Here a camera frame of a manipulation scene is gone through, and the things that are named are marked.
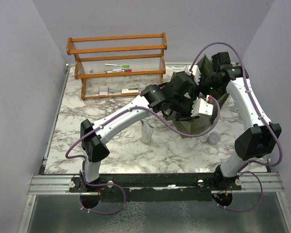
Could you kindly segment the silver foil pouch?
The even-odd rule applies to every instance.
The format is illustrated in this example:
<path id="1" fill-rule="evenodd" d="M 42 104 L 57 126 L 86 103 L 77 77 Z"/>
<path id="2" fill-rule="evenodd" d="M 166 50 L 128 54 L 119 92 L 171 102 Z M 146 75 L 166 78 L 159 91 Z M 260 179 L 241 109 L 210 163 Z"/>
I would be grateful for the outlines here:
<path id="1" fill-rule="evenodd" d="M 152 134 L 154 131 L 154 127 L 143 120 L 141 120 L 141 141 L 148 145 L 151 142 Z"/>

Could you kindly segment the small white box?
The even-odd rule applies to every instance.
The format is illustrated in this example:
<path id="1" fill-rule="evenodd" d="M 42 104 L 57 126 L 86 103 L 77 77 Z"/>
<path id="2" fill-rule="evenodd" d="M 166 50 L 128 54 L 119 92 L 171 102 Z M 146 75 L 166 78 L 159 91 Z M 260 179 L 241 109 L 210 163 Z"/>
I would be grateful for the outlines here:
<path id="1" fill-rule="evenodd" d="M 99 87 L 99 95 L 100 96 L 107 96 L 108 95 L 108 86 L 100 86 Z"/>

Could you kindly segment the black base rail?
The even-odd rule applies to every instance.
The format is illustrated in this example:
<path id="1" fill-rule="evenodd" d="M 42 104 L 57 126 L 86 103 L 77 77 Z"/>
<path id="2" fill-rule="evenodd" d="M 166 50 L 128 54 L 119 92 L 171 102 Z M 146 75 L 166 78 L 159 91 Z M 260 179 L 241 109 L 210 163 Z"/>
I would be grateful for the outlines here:
<path id="1" fill-rule="evenodd" d="M 102 202 L 211 201 L 212 192 L 223 194 L 240 189 L 238 179 L 216 186 L 212 173 L 101 174 L 88 184 L 82 175 L 76 175 L 69 184 L 70 193 Z"/>

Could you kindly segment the green canvas bag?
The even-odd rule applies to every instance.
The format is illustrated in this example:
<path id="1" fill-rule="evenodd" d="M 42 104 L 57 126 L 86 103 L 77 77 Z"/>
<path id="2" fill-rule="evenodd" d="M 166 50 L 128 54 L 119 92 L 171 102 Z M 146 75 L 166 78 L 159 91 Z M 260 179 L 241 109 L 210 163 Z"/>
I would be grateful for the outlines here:
<path id="1" fill-rule="evenodd" d="M 220 108 L 223 107 L 227 101 L 229 94 L 223 89 L 221 84 L 209 84 L 209 79 L 215 75 L 213 71 L 212 61 L 204 55 L 198 62 L 197 66 L 199 73 L 195 76 L 198 77 L 198 85 L 196 89 L 191 88 L 187 94 L 188 98 L 201 98 L 202 96 L 211 95 L 217 99 Z M 176 126 L 177 130 L 186 134 L 199 134 L 208 130 L 215 122 L 217 117 L 217 107 L 215 104 L 211 116 L 200 116 L 200 117 L 184 117 L 176 112 L 168 110 L 167 113 L 170 115 L 167 120 L 171 120 Z"/>

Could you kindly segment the small purple jar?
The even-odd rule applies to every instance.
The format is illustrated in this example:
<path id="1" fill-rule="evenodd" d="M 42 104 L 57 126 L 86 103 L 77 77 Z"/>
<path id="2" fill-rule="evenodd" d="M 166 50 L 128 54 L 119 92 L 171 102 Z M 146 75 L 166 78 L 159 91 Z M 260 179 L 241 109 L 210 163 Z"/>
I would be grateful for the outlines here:
<path id="1" fill-rule="evenodd" d="M 210 145 L 217 145 L 221 140 L 221 135 L 218 132 L 211 132 L 207 137 L 207 143 Z"/>

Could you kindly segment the long white box black stripe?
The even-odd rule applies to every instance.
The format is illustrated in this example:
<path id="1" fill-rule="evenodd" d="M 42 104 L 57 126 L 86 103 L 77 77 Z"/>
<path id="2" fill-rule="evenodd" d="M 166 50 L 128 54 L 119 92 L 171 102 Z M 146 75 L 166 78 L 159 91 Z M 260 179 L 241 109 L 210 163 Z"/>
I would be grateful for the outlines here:
<path id="1" fill-rule="evenodd" d="M 128 89 L 122 89 L 122 94 L 132 94 L 132 93 L 139 93 L 138 88 L 128 88 Z"/>

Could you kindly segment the green white marker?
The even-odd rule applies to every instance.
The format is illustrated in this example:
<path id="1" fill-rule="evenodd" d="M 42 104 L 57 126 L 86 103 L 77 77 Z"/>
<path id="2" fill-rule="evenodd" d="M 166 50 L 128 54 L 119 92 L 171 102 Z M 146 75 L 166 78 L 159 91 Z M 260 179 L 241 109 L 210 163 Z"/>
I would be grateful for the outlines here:
<path id="1" fill-rule="evenodd" d="M 123 64 L 123 65 L 105 64 L 105 66 L 109 66 L 109 67 L 122 67 L 122 68 L 129 68 L 130 67 L 130 65 L 127 65 L 127 64 Z"/>

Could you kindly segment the orange wooden shelf rack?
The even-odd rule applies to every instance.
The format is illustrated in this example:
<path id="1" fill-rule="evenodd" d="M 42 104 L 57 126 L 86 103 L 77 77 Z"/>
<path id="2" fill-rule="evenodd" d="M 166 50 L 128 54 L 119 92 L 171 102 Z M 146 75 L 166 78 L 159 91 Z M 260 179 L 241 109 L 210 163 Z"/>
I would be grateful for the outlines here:
<path id="1" fill-rule="evenodd" d="M 128 41 L 125 46 L 93 48 L 87 43 Z M 105 37 L 68 38 L 67 55 L 75 58 L 74 78 L 81 81 L 81 99 L 135 97 L 132 94 L 108 94 L 107 96 L 86 95 L 89 79 L 136 75 L 159 75 L 160 83 L 166 73 L 164 52 L 167 50 L 165 33 L 120 35 Z M 130 65 L 129 68 L 109 67 L 105 64 Z M 112 69 L 132 69 L 132 72 L 105 73 Z"/>

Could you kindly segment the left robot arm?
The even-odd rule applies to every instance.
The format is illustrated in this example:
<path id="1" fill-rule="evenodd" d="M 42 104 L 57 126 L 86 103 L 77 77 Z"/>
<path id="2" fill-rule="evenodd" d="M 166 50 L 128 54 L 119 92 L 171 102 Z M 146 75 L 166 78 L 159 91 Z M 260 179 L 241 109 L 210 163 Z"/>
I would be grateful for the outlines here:
<path id="1" fill-rule="evenodd" d="M 178 72 L 168 82 L 150 84 L 140 95 L 113 114 L 92 123 L 81 123 L 81 147 L 86 155 L 81 186 L 90 192 L 96 189 L 101 161 L 110 151 L 107 143 L 130 125 L 160 111 L 171 110 L 182 117 L 190 117 L 195 89 L 195 77 L 189 72 Z"/>

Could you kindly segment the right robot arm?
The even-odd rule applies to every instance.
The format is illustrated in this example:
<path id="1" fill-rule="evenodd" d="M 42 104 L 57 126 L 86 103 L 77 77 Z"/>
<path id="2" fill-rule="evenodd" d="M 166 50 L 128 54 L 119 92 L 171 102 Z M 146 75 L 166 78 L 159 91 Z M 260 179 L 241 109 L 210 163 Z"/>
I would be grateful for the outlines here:
<path id="1" fill-rule="evenodd" d="M 242 66 L 234 66 L 228 52 L 219 52 L 210 59 L 203 56 L 197 66 L 199 92 L 217 100 L 231 96 L 244 125 L 244 132 L 235 140 L 234 152 L 214 172 L 214 186 L 224 190 L 249 164 L 266 165 L 260 159 L 273 151 L 282 129 L 264 113 L 251 88 L 247 71 Z"/>

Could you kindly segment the pink green marker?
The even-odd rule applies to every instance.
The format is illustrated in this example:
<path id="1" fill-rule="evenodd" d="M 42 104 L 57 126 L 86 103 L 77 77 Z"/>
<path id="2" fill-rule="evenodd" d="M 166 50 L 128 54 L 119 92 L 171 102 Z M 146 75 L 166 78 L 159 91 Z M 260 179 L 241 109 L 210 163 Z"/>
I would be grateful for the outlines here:
<path id="1" fill-rule="evenodd" d="M 119 72 L 132 72 L 132 69 L 112 69 L 105 71 L 105 73 L 119 73 Z"/>

